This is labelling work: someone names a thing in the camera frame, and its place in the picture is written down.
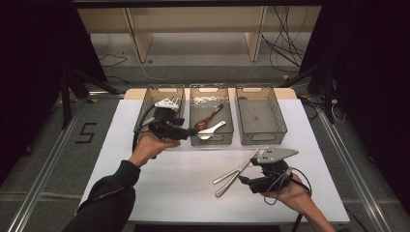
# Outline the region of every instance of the black long-sleeve shirt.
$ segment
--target black long-sleeve shirt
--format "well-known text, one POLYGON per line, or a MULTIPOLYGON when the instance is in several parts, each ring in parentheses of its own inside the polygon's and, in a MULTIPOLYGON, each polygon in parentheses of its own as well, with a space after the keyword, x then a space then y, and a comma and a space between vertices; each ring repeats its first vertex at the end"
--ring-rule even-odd
POLYGON ((112 176, 103 177, 93 185, 88 201, 63 231, 121 231, 132 212, 135 202, 133 186, 140 172, 137 166, 122 160, 112 176))

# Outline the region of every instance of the human arm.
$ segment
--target human arm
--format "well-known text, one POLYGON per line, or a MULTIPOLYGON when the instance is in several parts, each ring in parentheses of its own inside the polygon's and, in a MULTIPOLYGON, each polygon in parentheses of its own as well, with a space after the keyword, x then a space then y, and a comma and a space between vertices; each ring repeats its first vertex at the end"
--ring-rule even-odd
MULTIPOLYGON (((296 174, 293 174, 293 179, 300 183, 302 182, 296 174)), ((323 213, 316 204, 314 204, 310 195, 303 187, 290 182, 289 185, 283 188, 279 193, 272 191, 261 194, 267 197, 278 198, 278 200, 287 207, 303 215, 316 232, 335 231, 334 227, 326 220, 323 213)))
POLYGON ((140 167, 166 148, 179 145, 179 141, 161 141, 151 132, 143 132, 129 160, 122 160, 113 175, 93 185, 87 201, 63 231, 121 231, 132 212, 133 186, 138 181, 140 167))

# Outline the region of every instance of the metal spoon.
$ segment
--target metal spoon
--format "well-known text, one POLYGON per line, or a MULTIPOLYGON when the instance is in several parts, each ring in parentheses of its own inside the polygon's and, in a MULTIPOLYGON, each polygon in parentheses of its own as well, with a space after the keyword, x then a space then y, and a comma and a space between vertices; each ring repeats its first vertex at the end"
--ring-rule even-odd
POLYGON ((194 127, 195 127, 198 131, 203 131, 203 130, 207 129, 207 128, 208 128, 208 121, 209 121, 212 117, 214 117, 214 115, 216 115, 218 112, 220 112, 220 110, 221 110, 222 108, 223 108, 223 103, 221 103, 220 105, 218 105, 218 107, 215 108, 214 111, 212 111, 212 113, 211 113, 208 117, 206 117, 205 119, 202 119, 202 120, 199 120, 198 122, 196 122, 196 124, 195 124, 194 127))
POLYGON ((198 136, 199 136, 200 139, 203 139, 203 140, 208 139, 208 138, 210 138, 211 136, 208 136, 208 135, 201 136, 201 133, 202 133, 202 134, 214 133, 219 127, 221 127, 221 126, 223 126, 223 125, 225 125, 225 124, 226 124, 225 121, 220 121, 220 123, 214 125, 213 127, 209 128, 209 129, 206 129, 206 130, 200 131, 200 132, 198 133, 198 136))

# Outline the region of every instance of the gray carpet floor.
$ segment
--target gray carpet floor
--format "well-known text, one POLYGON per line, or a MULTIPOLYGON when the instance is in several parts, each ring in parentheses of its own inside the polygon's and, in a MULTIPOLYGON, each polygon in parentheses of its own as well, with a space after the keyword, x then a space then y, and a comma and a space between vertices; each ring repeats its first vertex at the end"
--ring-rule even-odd
MULTIPOLYGON (((279 72, 266 65, 230 66, 219 64, 213 66, 206 64, 203 66, 167 66, 162 64, 161 60, 158 62, 156 60, 161 57, 160 51, 164 52, 164 50, 155 47, 150 51, 152 56, 149 56, 148 59, 153 59, 156 65, 151 67, 144 65, 145 74, 140 67, 132 65, 104 68, 106 75, 121 77, 129 82, 126 83, 116 77, 110 77, 108 84, 119 90, 127 90, 145 87, 149 83, 161 82, 160 80, 147 78, 147 74, 148 76, 151 75, 156 78, 167 79, 171 82, 185 84, 225 82, 230 86, 235 86, 236 83, 249 82, 250 80, 252 82, 270 82, 274 84, 281 84, 283 82, 283 72, 279 72)), ((261 55, 263 56, 264 54, 268 53, 262 47, 261 55)), ((281 68, 297 70, 295 67, 288 66, 282 66, 281 68)), ((308 83, 308 79, 298 83, 299 87, 294 88, 297 94, 307 95, 306 83, 308 83)), ((90 91, 99 90, 93 85, 87 86, 90 91)), ((73 217, 73 212, 78 206, 81 195, 88 183, 116 106, 120 100, 120 98, 110 96, 95 96, 91 99, 95 99, 95 101, 88 101, 80 108, 67 143, 62 150, 59 160, 52 169, 52 173, 35 205, 34 211, 24 227, 24 231, 60 231, 73 217), (90 138, 89 135, 81 134, 86 124, 92 125, 86 126, 84 131, 92 132, 94 136, 89 143, 78 143, 87 141, 90 138)), ((78 102, 74 102, 73 107, 77 106, 78 102)), ((309 106, 306 106, 306 113, 307 117, 315 115, 315 111, 309 106)), ((337 114, 343 114, 341 109, 337 109, 337 114)), ((41 173, 45 161, 58 140, 59 134, 62 132, 62 122, 63 109, 62 105, 57 102, 31 145, 31 155, 20 158, 9 178, 0 188, 0 231, 7 231, 20 204, 35 183, 39 173, 41 173)), ((375 231, 364 204, 337 155, 336 148, 332 144, 321 119, 317 117, 310 124, 346 208, 353 213, 368 231, 375 231)), ((375 196, 393 231, 409 231, 409 216, 395 198, 395 195, 378 171, 376 164, 368 158, 366 147, 349 122, 348 117, 344 123, 336 123, 335 127, 349 150, 350 156, 356 165, 360 166, 360 171, 370 191, 375 196)), ((281 225, 280 231, 290 231, 291 227, 291 225, 281 225)), ((353 218, 351 218, 350 223, 336 225, 336 228, 364 231, 359 222, 353 218)), ((134 231, 134 225, 126 225, 123 231, 134 231)), ((302 224, 298 231, 313 230, 309 225, 302 224)))

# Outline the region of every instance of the white tabletop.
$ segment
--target white tabletop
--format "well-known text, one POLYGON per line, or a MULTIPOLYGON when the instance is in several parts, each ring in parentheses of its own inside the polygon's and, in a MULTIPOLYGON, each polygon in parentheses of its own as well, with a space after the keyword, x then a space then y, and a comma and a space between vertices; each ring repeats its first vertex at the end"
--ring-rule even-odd
MULTIPOLYGON (((298 155, 285 161, 307 175, 313 189, 312 198, 328 221, 348 222, 301 102, 278 100, 278 103, 288 133, 280 145, 272 147, 299 150, 298 155)), ((101 177, 113 174, 120 161, 130 157, 133 127, 141 104, 139 100, 120 101, 81 202, 88 196, 92 185, 101 177)), ((215 191, 227 180, 217 185, 212 181, 236 168, 252 148, 241 145, 235 102, 232 101, 231 107, 234 120, 231 145, 201 148, 192 147, 189 140, 183 140, 180 147, 162 152, 142 167, 129 222, 280 224, 295 221, 296 212, 280 202, 274 206, 267 205, 260 194, 253 194, 239 180, 222 197, 215 197, 215 191)), ((186 104, 184 128, 188 126, 189 110, 186 104)), ((241 175, 252 179, 262 177, 260 170, 260 166, 247 167, 241 175)))

